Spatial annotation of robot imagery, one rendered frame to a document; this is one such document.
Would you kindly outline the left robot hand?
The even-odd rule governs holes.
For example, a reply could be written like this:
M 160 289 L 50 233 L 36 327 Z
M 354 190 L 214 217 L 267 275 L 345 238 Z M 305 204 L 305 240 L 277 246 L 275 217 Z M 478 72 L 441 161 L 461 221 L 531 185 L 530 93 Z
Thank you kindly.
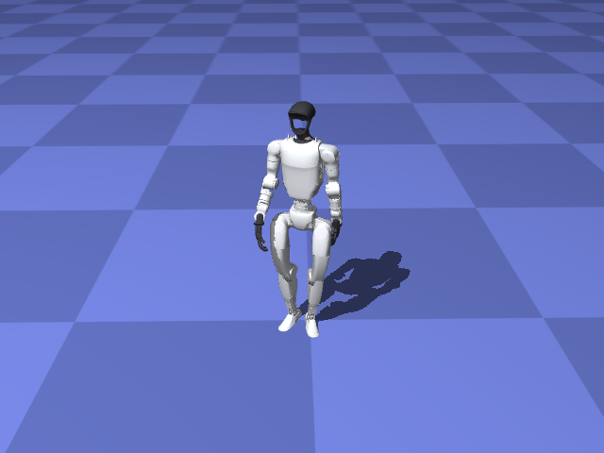
M 342 226 L 342 224 L 340 224 L 340 220 L 339 219 L 334 219 L 333 223 L 331 224 L 334 227 L 333 230 L 333 234 L 331 235 L 331 245 L 334 245 L 336 242 L 336 239 L 339 236 L 340 233 L 340 227 Z

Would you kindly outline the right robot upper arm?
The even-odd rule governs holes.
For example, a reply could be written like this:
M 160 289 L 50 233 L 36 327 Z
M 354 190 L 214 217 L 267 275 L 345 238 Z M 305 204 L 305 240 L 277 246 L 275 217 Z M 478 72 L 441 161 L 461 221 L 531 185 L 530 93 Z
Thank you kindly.
M 279 179 L 277 173 L 280 164 L 280 146 L 284 140 L 274 140 L 267 147 L 267 176 L 263 181 L 263 187 L 275 190 L 278 187 Z

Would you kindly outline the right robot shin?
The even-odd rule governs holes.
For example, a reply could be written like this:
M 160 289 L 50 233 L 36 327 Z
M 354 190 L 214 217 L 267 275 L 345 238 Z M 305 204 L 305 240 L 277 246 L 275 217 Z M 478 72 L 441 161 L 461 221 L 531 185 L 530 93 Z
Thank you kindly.
M 297 277 L 293 280 L 285 279 L 281 274 L 278 274 L 278 283 L 281 294 L 285 300 L 288 314 L 293 312 L 293 316 L 297 314 L 296 293 L 297 293 Z M 290 309 L 290 310 L 289 310 Z

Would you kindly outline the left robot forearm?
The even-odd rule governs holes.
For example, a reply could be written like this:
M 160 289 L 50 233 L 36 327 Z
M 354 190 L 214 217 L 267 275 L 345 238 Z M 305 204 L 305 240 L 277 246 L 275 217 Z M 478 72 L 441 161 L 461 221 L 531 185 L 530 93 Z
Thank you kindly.
M 340 220 L 340 224 L 342 223 L 343 220 L 343 216 L 342 216 L 342 194 L 341 194 L 341 186 L 338 183 L 339 186 L 339 196 L 329 196 L 328 197 L 328 202 L 329 202 L 329 209 L 330 209 L 330 214 L 331 214 L 331 223 L 333 223 L 334 219 L 339 219 Z

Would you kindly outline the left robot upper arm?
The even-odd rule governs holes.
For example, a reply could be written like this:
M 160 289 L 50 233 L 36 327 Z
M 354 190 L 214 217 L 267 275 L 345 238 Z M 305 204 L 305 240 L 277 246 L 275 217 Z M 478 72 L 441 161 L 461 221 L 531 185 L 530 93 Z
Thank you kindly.
M 326 166 L 327 182 L 326 193 L 327 196 L 339 196 L 339 150 L 336 146 L 331 144 L 321 143 L 319 146 L 320 157 Z

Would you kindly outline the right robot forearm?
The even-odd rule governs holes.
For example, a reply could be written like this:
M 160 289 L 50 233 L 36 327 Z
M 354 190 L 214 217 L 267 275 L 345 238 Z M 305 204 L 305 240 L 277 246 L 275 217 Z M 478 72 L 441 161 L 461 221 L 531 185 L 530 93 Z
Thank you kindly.
M 263 179 L 264 181 L 264 179 Z M 265 220 L 265 213 L 268 211 L 270 206 L 271 198 L 273 197 L 273 193 L 270 190 L 267 190 L 263 187 L 263 182 L 260 190 L 260 199 L 257 205 L 257 212 L 254 215 L 255 221 L 257 220 L 257 214 L 261 213 L 263 215 L 263 221 Z

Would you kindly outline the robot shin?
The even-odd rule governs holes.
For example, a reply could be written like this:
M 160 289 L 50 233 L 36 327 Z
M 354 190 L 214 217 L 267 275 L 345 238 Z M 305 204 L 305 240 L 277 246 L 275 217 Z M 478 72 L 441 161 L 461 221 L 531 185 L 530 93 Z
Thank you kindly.
M 310 320 L 310 316 L 315 320 L 315 314 L 317 310 L 317 306 L 319 305 L 323 292 L 323 284 L 321 280 L 315 281 L 314 285 L 308 283 L 308 320 Z
M 288 314 L 293 312 L 293 316 L 297 314 L 296 293 L 297 293 L 297 277 L 293 280 L 285 279 L 281 274 L 278 274 L 278 283 L 281 294 L 285 300 Z M 289 310 L 290 309 L 290 310 Z

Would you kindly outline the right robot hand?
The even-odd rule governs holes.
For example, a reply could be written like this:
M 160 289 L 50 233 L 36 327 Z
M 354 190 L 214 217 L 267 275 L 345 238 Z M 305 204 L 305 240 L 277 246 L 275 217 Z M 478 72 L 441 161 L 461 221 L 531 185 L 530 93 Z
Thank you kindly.
M 261 243 L 265 243 L 264 239 L 261 237 L 261 226 L 264 225 L 263 223 L 263 215 L 261 213 L 257 214 L 257 220 L 256 223 L 254 223 L 255 227 L 255 233 L 256 233 L 256 238 L 258 240 L 258 246 L 262 251 L 268 251 L 267 247 L 263 246 Z

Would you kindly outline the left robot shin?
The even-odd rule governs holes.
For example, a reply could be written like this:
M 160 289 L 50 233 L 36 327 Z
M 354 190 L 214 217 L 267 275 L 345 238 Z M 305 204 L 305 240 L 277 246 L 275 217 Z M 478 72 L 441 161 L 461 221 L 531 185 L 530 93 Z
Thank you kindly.
M 317 306 L 319 305 L 323 292 L 323 284 L 321 280 L 315 281 L 314 285 L 308 283 L 308 320 L 310 320 L 310 316 L 315 320 L 315 314 L 317 310 Z

